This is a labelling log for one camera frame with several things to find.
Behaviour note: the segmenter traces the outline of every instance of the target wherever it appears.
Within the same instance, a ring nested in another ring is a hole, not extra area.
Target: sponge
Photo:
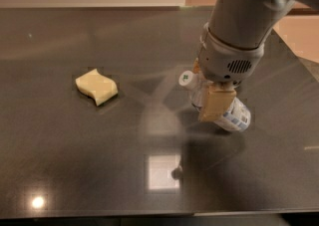
[[[95,100],[97,107],[118,93],[117,84],[94,69],[76,79],[79,91]]]

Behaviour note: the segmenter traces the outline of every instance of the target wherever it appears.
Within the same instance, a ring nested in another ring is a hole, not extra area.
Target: table surface
[[[0,218],[318,210],[319,85],[275,33],[246,132],[177,85],[210,10],[1,10]],[[75,86],[92,68],[120,88],[99,108]]]

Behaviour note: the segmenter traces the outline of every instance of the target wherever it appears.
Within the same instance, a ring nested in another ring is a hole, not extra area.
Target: table
[[[177,78],[210,11],[2,9],[0,218],[318,210],[319,86],[275,33],[238,90],[249,130],[197,122]],[[92,68],[120,88],[100,108]]]

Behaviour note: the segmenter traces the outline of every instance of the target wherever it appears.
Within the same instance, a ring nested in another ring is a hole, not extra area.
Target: white bottle cap
[[[199,76],[192,71],[185,71],[179,77],[179,85],[185,89],[192,90],[198,85]]]

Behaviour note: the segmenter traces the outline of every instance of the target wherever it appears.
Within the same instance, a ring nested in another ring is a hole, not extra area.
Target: black vent grille
[[[245,73],[251,68],[251,63],[249,61],[232,61],[228,64],[228,69],[232,73]]]

